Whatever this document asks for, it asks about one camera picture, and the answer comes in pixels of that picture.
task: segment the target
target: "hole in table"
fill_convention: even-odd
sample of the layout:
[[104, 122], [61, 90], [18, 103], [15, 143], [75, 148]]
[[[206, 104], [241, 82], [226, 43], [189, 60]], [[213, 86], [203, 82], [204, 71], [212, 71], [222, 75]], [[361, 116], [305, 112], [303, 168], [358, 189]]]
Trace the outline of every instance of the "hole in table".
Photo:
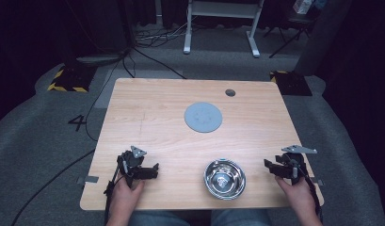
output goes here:
[[225, 90], [225, 94], [227, 94], [227, 96], [229, 97], [233, 97], [236, 94], [236, 92], [233, 89], [227, 89]]

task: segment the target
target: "hand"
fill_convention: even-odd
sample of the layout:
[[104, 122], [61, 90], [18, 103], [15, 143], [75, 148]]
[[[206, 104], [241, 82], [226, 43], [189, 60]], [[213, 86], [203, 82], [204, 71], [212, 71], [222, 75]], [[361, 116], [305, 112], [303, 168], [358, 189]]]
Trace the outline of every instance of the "hand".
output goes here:
[[106, 224], [110, 226], [125, 226], [128, 224], [128, 220], [136, 208], [136, 204], [145, 186], [145, 182], [140, 181], [133, 190], [127, 185], [125, 178], [119, 178], [118, 175], [119, 181], [113, 189], [112, 200], [110, 202], [110, 218]]
[[275, 180], [285, 192], [288, 202], [294, 209], [302, 225], [322, 225], [315, 213], [315, 202], [310, 187], [301, 177], [297, 184], [290, 186], [283, 178], [275, 176]]

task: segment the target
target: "wire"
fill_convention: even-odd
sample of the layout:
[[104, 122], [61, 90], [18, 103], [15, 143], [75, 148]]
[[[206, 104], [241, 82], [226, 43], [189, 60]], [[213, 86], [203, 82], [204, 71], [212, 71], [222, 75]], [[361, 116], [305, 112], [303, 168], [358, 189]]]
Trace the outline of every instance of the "wire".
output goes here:
[[132, 78], [136, 78], [134, 75], [132, 75], [131, 73], [130, 73], [130, 71], [128, 71], [128, 69], [125, 67], [125, 64], [124, 64], [124, 58], [122, 59], [122, 67], [125, 69], [125, 71], [127, 71], [129, 74], [130, 74], [130, 76], [132, 77]]
[[90, 133], [88, 132], [88, 128], [87, 128], [87, 125], [88, 125], [88, 116], [89, 116], [89, 113], [91, 112], [93, 106], [95, 105], [96, 101], [98, 101], [98, 98], [101, 96], [102, 92], [104, 91], [104, 88], [106, 87], [107, 83], [109, 82], [110, 78], [112, 77], [112, 74], [113, 72], [115, 71], [115, 69], [117, 68], [117, 66], [119, 65], [119, 62], [120, 60], [116, 63], [115, 67], [112, 69], [112, 72], [110, 73], [109, 77], [107, 78], [106, 82], [104, 83], [104, 86], [102, 87], [101, 91], [99, 92], [98, 96], [96, 97], [95, 101], [92, 103], [91, 107], [89, 108], [89, 111], [88, 111], [88, 114], [86, 116], [86, 132], [87, 132], [87, 135], [89, 136], [90, 139], [92, 139], [93, 141], [98, 141], [98, 139], [95, 139], [93, 138]]
[[[169, 32], [166, 32], [166, 33], [163, 33], [163, 34], [160, 34], [160, 35], [156, 35], [157, 33], [159, 33], [161, 30], [159, 30], [158, 32], [156, 32], [155, 35], [150, 35], [150, 32], [149, 31], [142, 31], [142, 32], [148, 32], [149, 36], [146, 36], [146, 37], [141, 37], [141, 38], [136, 38], [136, 40], [151, 40], [151, 43], [150, 44], [146, 44], [146, 43], [140, 43], [138, 42], [137, 43], [137, 47], [140, 47], [140, 48], [149, 48], [149, 47], [159, 47], [161, 45], [164, 45], [166, 44], [169, 40], [175, 40], [177, 39], [178, 37], [180, 36], [183, 36], [185, 35], [186, 33], [181, 33], [181, 34], [177, 34], [177, 32], [179, 32], [180, 30], [184, 30], [184, 27], [187, 25], [187, 23], [181, 25], [180, 27], [178, 27], [177, 29], [175, 30], [172, 30], [172, 31], [169, 31]], [[157, 41], [163, 39], [163, 42], [160, 43], [160, 44], [157, 44], [157, 45], [154, 45]]]
[[145, 55], [144, 53], [141, 53], [141, 52], [140, 52], [139, 50], [137, 50], [136, 48], [134, 48], [134, 49], [135, 49], [137, 52], [139, 52], [141, 55], [143, 55], [144, 57], [146, 57], [146, 58], [148, 58], [148, 59], [151, 59], [151, 60], [153, 60], [153, 61], [155, 61], [155, 62], [157, 62], [157, 63], [159, 63], [159, 64], [165, 66], [166, 68], [172, 70], [174, 73], [178, 74], [178, 75], [179, 75], [180, 77], [182, 77], [183, 79], [186, 79], [186, 77], [184, 77], [184, 76], [183, 76], [182, 74], [180, 74], [180, 73], [177, 73], [175, 70], [173, 70], [171, 67], [167, 66], [166, 64], [164, 64], [164, 63], [160, 62], [159, 60], [154, 59], [154, 58], [152, 58], [152, 57], [150, 57], [150, 56], [147, 56], [147, 55]]
[[74, 164], [76, 164], [77, 162], [83, 160], [85, 157], [87, 157], [88, 155], [92, 154], [95, 152], [95, 149], [93, 149], [92, 151], [84, 154], [83, 156], [77, 158], [75, 161], [73, 161], [69, 166], [67, 166], [65, 169], [61, 170], [59, 173], [57, 173], [50, 181], [48, 181], [42, 188], [40, 188], [40, 190], [38, 190], [26, 203], [25, 205], [22, 207], [22, 209], [18, 212], [18, 214], [16, 215], [15, 219], [12, 221], [12, 226], [16, 224], [19, 216], [21, 215], [21, 213], [23, 212], [23, 210], [27, 207], [28, 204], [30, 204], [41, 192], [44, 188], [46, 188], [48, 185], [50, 185], [58, 176], [60, 176], [64, 171], [66, 171], [68, 168], [72, 167]]
[[113, 190], [116, 186], [116, 183], [120, 180], [119, 179], [115, 183], [116, 177], [119, 173], [119, 169], [120, 169], [120, 162], [118, 162], [118, 165], [116, 166], [116, 170], [113, 175], [112, 181], [109, 181], [109, 184], [107, 185], [106, 190], [104, 191], [104, 194], [106, 195], [106, 205], [104, 207], [104, 225], [106, 225], [107, 222], [109, 221], [109, 210], [110, 210], [110, 203], [112, 202]]
[[115, 183], [115, 186], [116, 186], [116, 184], [117, 184], [122, 178], [124, 178], [124, 175], [122, 175], [119, 179], [117, 179], [117, 181], [116, 181], [116, 183]]
[[[289, 154], [285, 154], [285, 155], [289, 158], [289, 161], [292, 161], [292, 158], [289, 156]], [[319, 199], [318, 199], [318, 196], [316, 194], [315, 185], [313, 184], [313, 181], [310, 179], [309, 174], [306, 173], [301, 168], [300, 165], [297, 168], [301, 172], [301, 174], [303, 174], [304, 180], [306, 181], [307, 185], [309, 185], [310, 192], [312, 193], [312, 196], [313, 196], [313, 199], [314, 199], [314, 203], [315, 203], [315, 213], [316, 213], [316, 215], [318, 215], [319, 220], [322, 223], [323, 220], [324, 220], [323, 219], [323, 215], [322, 215], [322, 208], [321, 208], [321, 205], [319, 204]]]
[[153, 31], [153, 30], [139, 31], [138, 33], [145, 33], [145, 32], [147, 32], [148, 35], [146, 35], [146, 36], [142, 35], [141, 38], [136, 38], [136, 40], [148, 40], [148, 39], [158, 38], [158, 37], [165, 36], [168, 33], [168, 32], [166, 32], [166, 33], [163, 33], [163, 34], [159, 34], [159, 32], [162, 31], [163, 29], [156, 29], [156, 30], [157, 31], [156, 31], [156, 33], [154, 35], [151, 35], [151, 31]]
[[131, 57], [131, 53], [128, 55], [128, 57], [130, 57], [131, 61], [133, 61], [133, 71], [134, 71], [134, 76], [136, 76], [136, 62]]

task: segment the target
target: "wrist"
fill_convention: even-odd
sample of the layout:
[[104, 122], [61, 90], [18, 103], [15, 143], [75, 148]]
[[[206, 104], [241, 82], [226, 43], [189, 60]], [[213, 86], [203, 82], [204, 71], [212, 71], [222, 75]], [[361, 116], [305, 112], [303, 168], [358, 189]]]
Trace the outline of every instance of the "wrist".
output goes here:
[[318, 218], [318, 215], [316, 215], [315, 211], [309, 211], [309, 212], [296, 212], [298, 220], [300, 221], [302, 226], [317, 226], [322, 225], [321, 221]]
[[128, 215], [111, 215], [106, 226], [127, 226], [130, 216]]

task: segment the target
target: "number 4 marking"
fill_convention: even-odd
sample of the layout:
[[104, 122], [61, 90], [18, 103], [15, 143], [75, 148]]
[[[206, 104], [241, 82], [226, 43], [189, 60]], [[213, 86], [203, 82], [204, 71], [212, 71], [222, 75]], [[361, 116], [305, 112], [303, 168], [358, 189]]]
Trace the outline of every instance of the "number 4 marking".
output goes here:
[[76, 118], [70, 120], [68, 122], [68, 124], [76, 124], [77, 128], [75, 129], [75, 131], [78, 132], [78, 130], [80, 129], [80, 126], [82, 124], [87, 124], [87, 121], [83, 121], [83, 119], [84, 119], [84, 116], [83, 115], [79, 115]]

